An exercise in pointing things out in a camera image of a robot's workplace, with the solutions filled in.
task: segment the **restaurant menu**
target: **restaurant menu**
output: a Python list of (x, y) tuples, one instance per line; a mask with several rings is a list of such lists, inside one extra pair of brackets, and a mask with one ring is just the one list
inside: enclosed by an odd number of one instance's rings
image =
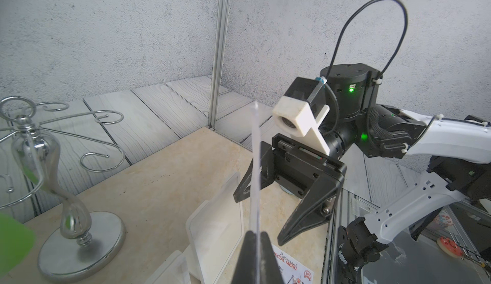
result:
[(280, 250), (277, 246), (273, 246), (274, 256), (278, 262), (279, 271), (285, 284), (311, 284), (314, 272), (304, 265), (300, 264), (296, 259)]

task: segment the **clear plastic straw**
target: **clear plastic straw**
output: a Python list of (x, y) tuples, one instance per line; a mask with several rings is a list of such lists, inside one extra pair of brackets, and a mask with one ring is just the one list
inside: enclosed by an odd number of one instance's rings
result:
[(261, 184), (259, 179), (261, 159), (261, 132), (259, 130), (259, 106), (256, 101), (250, 107), (252, 120), (252, 176), (250, 180), (250, 215), (249, 229), (256, 234), (255, 283), (260, 282), (261, 242), (259, 204)]

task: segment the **clear acrylic sheet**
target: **clear acrylic sheet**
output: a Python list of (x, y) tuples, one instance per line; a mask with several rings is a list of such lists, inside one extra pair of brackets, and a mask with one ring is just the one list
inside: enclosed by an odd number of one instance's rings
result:
[(214, 284), (224, 271), (243, 236), (242, 203), (234, 201), (239, 185), (235, 173), (210, 201), (189, 217), (186, 231), (190, 245), (184, 251), (189, 272), (202, 284)]
[(189, 284), (191, 278), (186, 257), (174, 251), (163, 264), (145, 281), (145, 284)]

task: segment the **chrome jewelry stand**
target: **chrome jewelry stand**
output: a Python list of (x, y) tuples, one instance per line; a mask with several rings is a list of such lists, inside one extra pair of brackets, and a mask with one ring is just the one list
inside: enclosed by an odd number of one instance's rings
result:
[[(28, 104), (22, 114), (11, 118), (3, 113), (5, 103), (21, 100)], [(61, 108), (49, 109), (48, 105), (59, 104)], [(13, 127), (2, 128), (0, 131), (12, 131), (0, 138), (0, 143), (13, 137), (12, 154), (22, 173), (34, 185), (28, 194), (18, 200), (1, 205), (0, 209), (18, 204), (43, 189), (50, 194), (63, 199), (63, 212), (60, 227), (45, 241), (38, 256), (38, 268), (49, 281), (70, 283), (80, 281), (102, 269), (121, 249), (126, 228), (123, 221), (115, 214), (106, 211), (89, 213), (85, 205), (75, 195), (64, 190), (58, 184), (58, 161), (60, 158), (60, 143), (52, 133), (73, 136), (91, 140), (103, 145), (113, 146), (121, 152), (121, 160), (117, 165), (107, 169), (91, 169), (84, 164), (89, 155), (109, 158), (109, 155), (88, 152), (80, 157), (80, 165), (91, 172), (106, 172), (121, 165), (125, 159), (124, 151), (117, 145), (102, 140), (72, 134), (59, 130), (41, 127), (44, 124), (79, 117), (94, 115), (99, 124), (115, 124), (123, 120), (123, 114), (112, 110), (97, 110), (82, 114), (70, 115), (52, 120), (34, 123), (32, 117), (38, 106), (45, 111), (61, 111), (69, 107), (67, 103), (43, 102), (35, 104), (24, 97), (6, 97), (0, 101), (0, 117), (11, 121)], [(101, 121), (107, 118), (107, 113), (119, 115), (116, 121)], [(7, 192), (15, 191), (10, 178), (2, 175), (8, 183)]]

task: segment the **black cable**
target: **black cable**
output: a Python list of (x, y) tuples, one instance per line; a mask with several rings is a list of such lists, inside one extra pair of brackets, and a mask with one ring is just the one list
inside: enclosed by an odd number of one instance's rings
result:
[[(367, 8), (368, 6), (372, 5), (373, 3), (377, 3), (377, 2), (381, 2), (381, 1), (387, 1), (387, 0), (371, 0), (371, 1), (368, 1), (367, 3), (365, 3), (365, 5), (361, 6), (357, 11), (354, 12), (354, 14), (348, 19), (348, 21), (346, 21), (346, 23), (344, 24), (343, 26), (343, 29), (341, 30), (341, 33), (339, 34), (339, 37), (338, 37), (338, 41), (337, 41), (337, 44), (336, 44), (336, 47), (334, 48), (334, 53), (332, 55), (332, 59), (331, 59), (331, 64), (329, 65), (329, 69), (328, 69), (328, 73), (326, 74), (326, 79), (329, 79), (329, 73), (331, 72), (331, 69), (332, 69), (332, 66), (334, 65), (334, 59), (336, 58), (336, 54), (337, 54), (337, 51), (338, 51), (338, 48), (339, 48), (339, 45), (341, 43), (341, 38), (343, 37), (343, 34), (344, 34), (344, 31), (346, 30), (347, 26), (349, 25), (349, 23), (365, 8)], [(392, 62), (392, 60), (394, 59), (394, 57), (396, 56), (397, 52), (399, 51), (399, 48), (401, 47), (401, 44), (402, 44), (402, 41), (404, 40), (404, 36), (406, 35), (406, 31), (408, 30), (408, 11), (406, 10), (406, 7), (404, 6), (404, 4), (401, 2), (401, 0), (390, 0), (390, 1), (394, 1), (396, 2), (399, 6), (401, 6), (402, 8), (402, 11), (404, 13), (404, 29), (403, 29), (403, 32), (402, 32), (402, 35), (401, 35), (401, 39), (399, 40), (399, 43), (397, 44), (397, 48), (396, 50), (394, 51), (394, 54), (392, 54), (392, 57), (390, 57), (390, 60), (389, 62), (385, 65), (384, 69), (379, 72), (376, 76), (375, 76), (375, 79), (374, 81), (377, 81), (385, 72), (385, 70), (387, 70), (387, 68), (389, 67), (390, 63)], [(370, 99), (369, 99), (369, 102), (368, 102), (368, 108), (367, 108), (367, 132), (368, 132), (368, 141), (369, 143), (371, 144), (371, 138), (370, 138), (370, 132), (368, 131), (370, 125), (369, 125), (369, 119), (368, 119), (368, 113), (370, 111), (370, 107), (372, 106), (372, 99), (373, 99), (373, 95), (374, 95), (374, 92), (375, 89), (372, 90), (372, 94), (370, 96)], [(336, 113), (336, 120), (334, 122), (334, 126), (332, 127), (331, 130), (329, 130), (326, 134), (329, 134), (329, 133), (332, 133), (335, 128), (337, 127), (338, 123), (339, 123), (339, 104), (337, 102), (337, 99), (334, 98), (334, 111)]]
[(425, 129), (423, 130), (423, 132), (421, 132), (421, 135), (418, 136), (418, 138), (416, 139), (416, 141), (411, 145), (411, 146), (414, 146), (415, 144), (418, 143), (418, 141), (423, 138), (423, 136), (426, 134), (426, 131), (428, 130), (428, 128), (430, 128), (431, 124), (433, 124), (433, 121), (437, 118), (437, 115), (433, 115), (433, 117), (431, 118), (430, 122), (428, 123), (428, 125), (425, 127)]

